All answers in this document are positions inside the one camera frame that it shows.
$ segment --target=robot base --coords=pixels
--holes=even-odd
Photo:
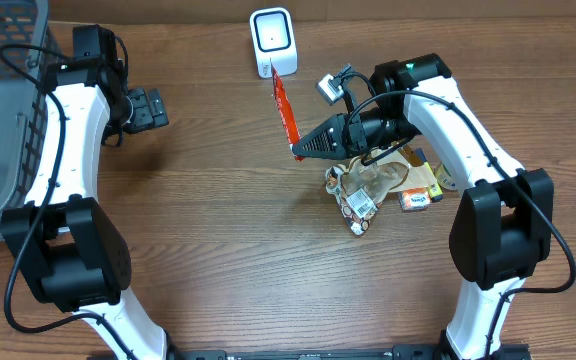
[[[114,355],[88,360],[116,360]],[[491,360],[531,360],[528,345],[503,345]],[[392,349],[303,350],[226,353],[222,350],[169,352],[165,360],[459,360],[452,354],[446,332],[439,345],[395,345]]]

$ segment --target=gray plastic basket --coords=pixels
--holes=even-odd
[[[0,45],[58,50],[47,24],[47,0],[0,0]],[[35,78],[53,61],[34,50],[10,49],[6,54]],[[0,219],[3,210],[23,205],[39,167],[46,123],[44,97],[0,61]]]

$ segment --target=crumpled wrapper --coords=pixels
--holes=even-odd
[[[380,153],[374,150],[371,155]],[[337,164],[326,170],[324,177],[326,191],[335,196],[348,227],[358,236],[368,230],[388,193],[437,183],[432,171],[426,166],[411,166],[400,151],[370,166],[363,166],[360,157],[353,158],[348,168]]]

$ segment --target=snack bag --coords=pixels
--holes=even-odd
[[[326,191],[333,194],[350,230],[363,235],[379,211],[388,190],[405,181],[408,166],[402,163],[363,166],[353,159],[350,169],[343,165],[326,171]]]

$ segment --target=label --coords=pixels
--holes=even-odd
[[[426,195],[424,194],[413,194],[410,197],[410,202],[413,204],[425,205],[428,202],[428,199],[426,199]]]
[[[348,196],[346,202],[360,218],[364,218],[371,210],[375,208],[375,204],[366,194],[364,189],[357,190],[354,194]]]

